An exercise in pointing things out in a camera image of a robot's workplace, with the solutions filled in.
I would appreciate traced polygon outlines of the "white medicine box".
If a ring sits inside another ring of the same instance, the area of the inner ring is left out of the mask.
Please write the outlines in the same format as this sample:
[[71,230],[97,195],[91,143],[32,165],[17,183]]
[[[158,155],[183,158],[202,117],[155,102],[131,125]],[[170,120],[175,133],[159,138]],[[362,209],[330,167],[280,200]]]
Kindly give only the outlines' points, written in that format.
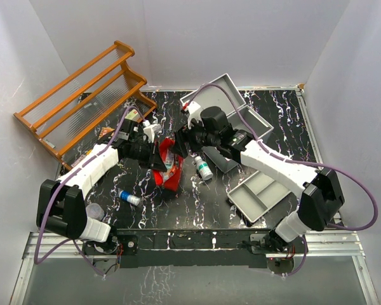
[[132,121],[138,121],[140,118],[141,118],[140,113],[135,109],[130,110],[125,116],[125,119],[132,120]]

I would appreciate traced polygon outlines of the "grey divider tray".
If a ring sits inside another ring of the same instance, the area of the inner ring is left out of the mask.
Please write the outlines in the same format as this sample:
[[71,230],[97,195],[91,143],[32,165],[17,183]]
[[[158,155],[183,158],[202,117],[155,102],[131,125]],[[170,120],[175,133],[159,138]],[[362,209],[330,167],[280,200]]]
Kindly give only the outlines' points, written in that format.
[[246,220],[255,223],[291,191],[262,172],[256,171],[227,193]]

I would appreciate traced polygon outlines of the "red first aid pouch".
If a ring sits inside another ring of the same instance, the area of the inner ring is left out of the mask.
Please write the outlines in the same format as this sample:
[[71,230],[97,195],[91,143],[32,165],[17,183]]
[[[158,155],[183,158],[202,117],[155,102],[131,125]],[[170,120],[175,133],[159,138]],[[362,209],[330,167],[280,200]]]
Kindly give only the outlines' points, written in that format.
[[166,167],[165,172],[153,170],[154,180],[157,186],[169,191],[177,192],[182,174],[184,159],[171,150],[175,144],[173,139],[165,138],[159,145],[159,152]]

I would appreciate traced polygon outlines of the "grey metal case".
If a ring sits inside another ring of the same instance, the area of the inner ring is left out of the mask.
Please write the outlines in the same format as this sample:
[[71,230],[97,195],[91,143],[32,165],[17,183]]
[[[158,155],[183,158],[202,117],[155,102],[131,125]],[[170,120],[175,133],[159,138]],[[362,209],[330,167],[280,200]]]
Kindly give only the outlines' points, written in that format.
[[198,95],[194,91],[188,93],[180,99],[180,103],[185,105],[191,99],[203,108],[219,106],[233,128],[247,131],[252,127],[258,138],[266,142],[274,127],[244,101],[229,75],[223,74],[210,83],[224,91],[209,86]]

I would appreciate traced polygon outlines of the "bandage packet bundle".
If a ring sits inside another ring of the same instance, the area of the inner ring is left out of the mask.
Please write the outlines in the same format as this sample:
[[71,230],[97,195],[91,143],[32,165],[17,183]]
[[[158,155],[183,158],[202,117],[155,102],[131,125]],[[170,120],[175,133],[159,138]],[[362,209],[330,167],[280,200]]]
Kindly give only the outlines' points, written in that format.
[[174,176],[174,174],[177,171],[177,159],[175,154],[172,153],[170,150],[167,150],[166,152],[164,164],[166,165],[167,171],[163,172],[161,176],[163,178],[163,181],[166,181],[172,176]]

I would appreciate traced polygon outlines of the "orange patterned packet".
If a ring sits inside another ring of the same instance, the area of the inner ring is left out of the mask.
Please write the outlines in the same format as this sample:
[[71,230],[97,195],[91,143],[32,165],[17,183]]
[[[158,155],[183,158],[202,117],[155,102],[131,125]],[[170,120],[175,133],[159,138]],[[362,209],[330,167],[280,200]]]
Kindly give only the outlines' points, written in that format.
[[105,136],[108,133],[114,133],[114,128],[111,127],[102,127],[99,134],[98,134],[98,139],[101,139],[103,136]]

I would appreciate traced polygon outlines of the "white green-label pill bottle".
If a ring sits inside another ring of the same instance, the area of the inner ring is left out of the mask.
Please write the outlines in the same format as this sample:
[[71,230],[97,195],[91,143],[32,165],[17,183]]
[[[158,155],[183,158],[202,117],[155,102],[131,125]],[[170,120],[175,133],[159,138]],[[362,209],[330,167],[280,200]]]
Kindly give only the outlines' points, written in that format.
[[200,156],[196,156],[194,158],[194,161],[196,163],[196,168],[201,178],[204,181],[210,180],[213,177],[213,173],[210,170],[207,162],[205,162]]

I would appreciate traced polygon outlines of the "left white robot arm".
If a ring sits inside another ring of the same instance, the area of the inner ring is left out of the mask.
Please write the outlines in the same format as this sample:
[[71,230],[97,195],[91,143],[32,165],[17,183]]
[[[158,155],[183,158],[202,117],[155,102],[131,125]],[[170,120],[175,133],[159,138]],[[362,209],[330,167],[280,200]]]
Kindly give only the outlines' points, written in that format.
[[85,199],[93,186],[122,159],[136,160],[142,168],[165,171],[156,140],[161,130],[160,124],[126,119],[116,136],[110,131],[99,138],[91,152],[72,170],[57,180],[47,179],[41,184],[37,226],[45,221],[47,231],[71,240],[94,241],[102,252],[113,253],[118,237],[111,233],[108,224],[87,216]]

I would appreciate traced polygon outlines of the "blue white tube bottle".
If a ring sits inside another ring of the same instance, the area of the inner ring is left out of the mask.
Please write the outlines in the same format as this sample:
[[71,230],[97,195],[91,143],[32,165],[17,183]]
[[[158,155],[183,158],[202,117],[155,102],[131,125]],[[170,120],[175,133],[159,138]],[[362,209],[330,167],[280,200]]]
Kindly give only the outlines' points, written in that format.
[[142,206],[142,199],[137,197],[137,196],[130,194],[127,191],[123,191],[122,189],[118,189],[117,195],[121,200],[126,201],[135,207]]

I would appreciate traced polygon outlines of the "clear plastic cup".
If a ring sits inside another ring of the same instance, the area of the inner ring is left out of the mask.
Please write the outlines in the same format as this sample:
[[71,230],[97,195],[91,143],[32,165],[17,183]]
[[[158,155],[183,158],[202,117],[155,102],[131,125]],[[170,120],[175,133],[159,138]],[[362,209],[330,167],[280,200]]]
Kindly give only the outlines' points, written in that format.
[[98,221],[102,221],[105,217],[105,212],[103,208],[97,203],[90,203],[86,207],[86,214],[88,217]]

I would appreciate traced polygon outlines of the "red white small box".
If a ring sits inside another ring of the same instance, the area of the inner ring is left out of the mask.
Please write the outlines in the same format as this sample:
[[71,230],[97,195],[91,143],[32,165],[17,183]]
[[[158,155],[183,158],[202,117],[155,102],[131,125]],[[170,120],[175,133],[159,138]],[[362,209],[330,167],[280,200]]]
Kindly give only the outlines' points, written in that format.
[[73,162],[72,169],[75,170],[81,168],[91,157],[92,155],[90,154],[81,155],[75,162]]

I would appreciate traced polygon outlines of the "wooden shelf rack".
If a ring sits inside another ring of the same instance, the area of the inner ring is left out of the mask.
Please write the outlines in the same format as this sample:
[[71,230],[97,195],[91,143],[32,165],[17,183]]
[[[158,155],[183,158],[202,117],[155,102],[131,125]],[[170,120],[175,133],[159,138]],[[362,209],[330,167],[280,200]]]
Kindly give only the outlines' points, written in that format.
[[70,170],[89,149],[94,130],[129,105],[148,116],[157,108],[141,89],[145,77],[128,60],[134,49],[120,41],[44,93],[14,117],[62,167]]

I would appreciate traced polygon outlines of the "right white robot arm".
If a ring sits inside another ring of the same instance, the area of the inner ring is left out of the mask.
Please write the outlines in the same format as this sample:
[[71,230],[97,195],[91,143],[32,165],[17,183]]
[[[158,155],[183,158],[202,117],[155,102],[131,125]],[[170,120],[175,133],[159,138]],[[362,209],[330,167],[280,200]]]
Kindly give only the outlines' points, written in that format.
[[251,132],[233,128],[218,106],[203,109],[198,103],[189,102],[182,111],[187,115],[187,124],[175,132],[175,154],[186,158],[204,147],[214,147],[223,157],[274,179],[299,200],[298,208],[265,237],[268,247],[285,252],[298,236],[310,230],[323,231],[344,204],[333,169],[295,163],[255,139]]

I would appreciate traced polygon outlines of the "black base frame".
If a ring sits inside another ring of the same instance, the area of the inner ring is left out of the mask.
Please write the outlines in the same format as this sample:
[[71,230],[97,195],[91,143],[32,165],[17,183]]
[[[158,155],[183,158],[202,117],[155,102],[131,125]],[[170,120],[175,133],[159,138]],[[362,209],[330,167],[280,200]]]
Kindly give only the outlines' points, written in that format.
[[84,253],[115,259],[120,268],[248,266],[266,268],[267,257],[290,260],[307,252],[301,238],[285,243],[268,229],[119,229],[108,246],[89,242]]

